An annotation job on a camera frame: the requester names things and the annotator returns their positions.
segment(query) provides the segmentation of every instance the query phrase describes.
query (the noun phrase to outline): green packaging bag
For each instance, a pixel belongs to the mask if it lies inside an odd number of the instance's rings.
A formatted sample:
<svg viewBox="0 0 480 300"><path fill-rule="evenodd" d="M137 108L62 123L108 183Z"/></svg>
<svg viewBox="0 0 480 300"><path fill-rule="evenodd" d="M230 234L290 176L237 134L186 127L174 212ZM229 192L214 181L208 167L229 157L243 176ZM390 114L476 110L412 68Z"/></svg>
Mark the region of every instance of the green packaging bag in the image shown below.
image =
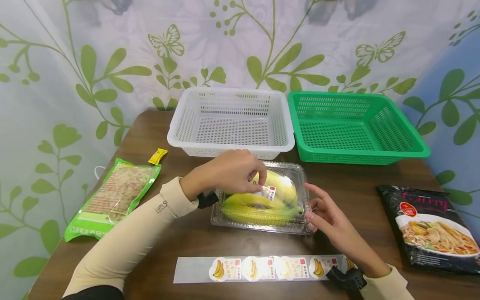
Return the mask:
<svg viewBox="0 0 480 300"><path fill-rule="evenodd" d="M65 241L85 235L101 239L138 205L161 165L136 166L117 158L100 188L84 203L65 230Z"/></svg>

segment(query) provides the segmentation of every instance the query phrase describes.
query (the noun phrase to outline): wooden table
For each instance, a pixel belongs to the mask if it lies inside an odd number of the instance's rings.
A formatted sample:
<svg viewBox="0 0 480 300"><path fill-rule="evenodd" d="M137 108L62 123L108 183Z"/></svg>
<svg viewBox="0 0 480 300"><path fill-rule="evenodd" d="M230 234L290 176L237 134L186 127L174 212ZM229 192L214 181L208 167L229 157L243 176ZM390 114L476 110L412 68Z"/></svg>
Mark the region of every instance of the wooden table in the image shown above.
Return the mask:
<svg viewBox="0 0 480 300"><path fill-rule="evenodd" d="M118 147L116 157L144 165L157 148L168 150L162 170L144 197L157 194L162 184L184 176L210 158L190 157L167 143L171 112L146 111L139 115ZM480 292L480 279L411 270L402 264L392 229L375 191L378 184L395 184L441 191L421 160L408 159L390 166L313 164L300 162L296 149L277 161L300 163L308 182L327 190L365 240L409 282L416 299L471 299ZM313 237L216 227L210 224L211 208L176 220L158 245L127 277L126 299L347 299L346 292L331 282L264 282L172 284L179 256L246 256L333 254L338 251L317 232ZM79 237L62 241L38 277L29 299L60 299L71 274L96 239Z"/></svg>

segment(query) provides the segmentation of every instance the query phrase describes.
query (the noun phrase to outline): white plastic basket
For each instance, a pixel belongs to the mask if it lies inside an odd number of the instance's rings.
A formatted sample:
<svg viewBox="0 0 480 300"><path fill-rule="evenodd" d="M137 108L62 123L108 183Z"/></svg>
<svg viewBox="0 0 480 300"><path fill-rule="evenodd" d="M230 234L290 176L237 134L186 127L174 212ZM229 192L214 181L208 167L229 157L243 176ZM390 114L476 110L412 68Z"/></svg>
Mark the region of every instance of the white plastic basket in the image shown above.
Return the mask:
<svg viewBox="0 0 480 300"><path fill-rule="evenodd" d="M285 95L277 91L195 87L183 92L167 141L190 156L248 149L274 159L295 145Z"/></svg>

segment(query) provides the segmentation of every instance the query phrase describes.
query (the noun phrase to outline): beige sleeve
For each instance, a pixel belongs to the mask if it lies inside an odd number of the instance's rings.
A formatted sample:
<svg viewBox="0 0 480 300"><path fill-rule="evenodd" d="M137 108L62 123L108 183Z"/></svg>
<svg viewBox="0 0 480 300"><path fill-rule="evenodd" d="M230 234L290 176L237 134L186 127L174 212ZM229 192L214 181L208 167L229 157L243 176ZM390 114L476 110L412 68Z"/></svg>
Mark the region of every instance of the beige sleeve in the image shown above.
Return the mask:
<svg viewBox="0 0 480 300"><path fill-rule="evenodd" d="M363 276L367 285L360 290L365 300L411 300L412 295L407 290L407 281L398 270L388 265L392 270L390 274L381 278Z"/></svg>
<svg viewBox="0 0 480 300"><path fill-rule="evenodd" d="M123 291L125 277L147 255L165 228L176 218L194 211L177 177L160 193L119 222L77 265L63 296L86 288L109 285Z"/></svg>

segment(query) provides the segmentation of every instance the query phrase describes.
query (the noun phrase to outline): small yellow sachet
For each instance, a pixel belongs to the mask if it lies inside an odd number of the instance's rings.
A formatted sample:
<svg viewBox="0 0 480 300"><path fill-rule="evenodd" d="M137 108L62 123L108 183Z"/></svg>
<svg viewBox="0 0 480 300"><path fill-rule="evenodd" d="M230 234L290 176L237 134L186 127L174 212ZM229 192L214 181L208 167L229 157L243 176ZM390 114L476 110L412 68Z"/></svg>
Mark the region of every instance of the small yellow sachet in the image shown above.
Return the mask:
<svg viewBox="0 0 480 300"><path fill-rule="evenodd" d="M158 148L155 153L153 153L152 157L148 160L149 163L153 165L158 165L160 160L162 159L165 154L167 154L167 150Z"/></svg>

